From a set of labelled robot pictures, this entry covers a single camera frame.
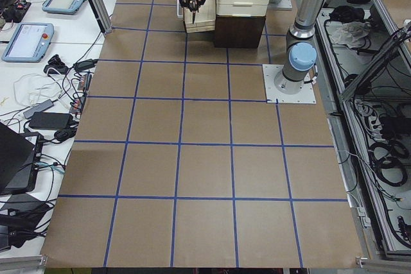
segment laptop screen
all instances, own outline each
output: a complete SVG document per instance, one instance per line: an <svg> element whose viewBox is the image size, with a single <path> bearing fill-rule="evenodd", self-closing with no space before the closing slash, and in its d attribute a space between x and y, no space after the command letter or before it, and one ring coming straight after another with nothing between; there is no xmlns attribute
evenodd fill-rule
<svg viewBox="0 0 411 274"><path fill-rule="evenodd" d="M0 123L0 191L24 167L33 148L30 141Z"/></svg>

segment metal bracket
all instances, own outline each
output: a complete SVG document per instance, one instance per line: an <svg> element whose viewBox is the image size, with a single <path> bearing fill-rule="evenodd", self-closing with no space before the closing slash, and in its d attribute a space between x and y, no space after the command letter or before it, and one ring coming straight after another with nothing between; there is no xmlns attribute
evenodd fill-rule
<svg viewBox="0 0 411 274"><path fill-rule="evenodd" d="M274 85L276 74L283 69L283 65L263 64L265 94L267 103L294 103L294 104L315 104L315 95L313 85L306 83L297 94L285 94L277 89ZM306 81L310 80L309 75L305 77Z"/></svg>
<svg viewBox="0 0 411 274"><path fill-rule="evenodd" d="M278 11L292 11L293 4L291 0L280 0L278 2L270 2L269 7Z"/></svg>
<svg viewBox="0 0 411 274"><path fill-rule="evenodd" d="M0 259L0 271L17 270L24 268L38 268L45 266L47 263L46 255L30 256L30 257L15 257Z"/></svg>
<svg viewBox="0 0 411 274"><path fill-rule="evenodd" d="M390 260L370 260L368 258L356 258L357 265L362 269L371 271L384 271L389 273L409 274L411 273L411 263Z"/></svg>

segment metal base plate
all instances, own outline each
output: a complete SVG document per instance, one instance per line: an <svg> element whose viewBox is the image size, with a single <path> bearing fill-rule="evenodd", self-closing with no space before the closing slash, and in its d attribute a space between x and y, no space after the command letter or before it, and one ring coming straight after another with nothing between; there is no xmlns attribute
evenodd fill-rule
<svg viewBox="0 0 411 274"><path fill-rule="evenodd" d="M293 103L293 104L315 104L315 96L313 85L310 83L304 84L302 89L297 94L285 94L277 89L274 85L274 78L279 71L283 69L283 65L279 64L263 64L265 94L267 103Z"/></svg>
<svg viewBox="0 0 411 274"><path fill-rule="evenodd" d="M279 3L270 3L270 8L273 10L291 11L293 10L293 5L291 0L280 0Z"/></svg>

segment laptop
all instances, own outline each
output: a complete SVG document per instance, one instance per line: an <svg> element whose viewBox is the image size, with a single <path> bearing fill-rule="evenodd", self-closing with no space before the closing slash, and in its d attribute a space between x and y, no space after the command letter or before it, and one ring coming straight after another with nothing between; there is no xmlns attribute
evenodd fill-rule
<svg viewBox="0 0 411 274"><path fill-rule="evenodd" d="M42 138L39 133L18 134L0 123L0 195L34 190Z"/></svg>

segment power adapter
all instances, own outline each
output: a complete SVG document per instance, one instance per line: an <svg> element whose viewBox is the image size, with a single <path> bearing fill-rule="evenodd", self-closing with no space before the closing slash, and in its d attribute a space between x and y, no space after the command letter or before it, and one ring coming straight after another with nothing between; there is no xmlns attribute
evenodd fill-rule
<svg viewBox="0 0 411 274"><path fill-rule="evenodd" d="M97 59L87 59L84 61L80 61L73 65L73 69L77 73L82 72L84 70L92 69L93 67L96 66L97 61L98 61Z"/></svg>
<svg viewBox="0 0 411 274"><path fill-rule="evenodd" d="M74 137L77 133L76 128L65 128L63 130L59 130L54 133L54 138L59 142L64 142L72 137Z"/></svg>

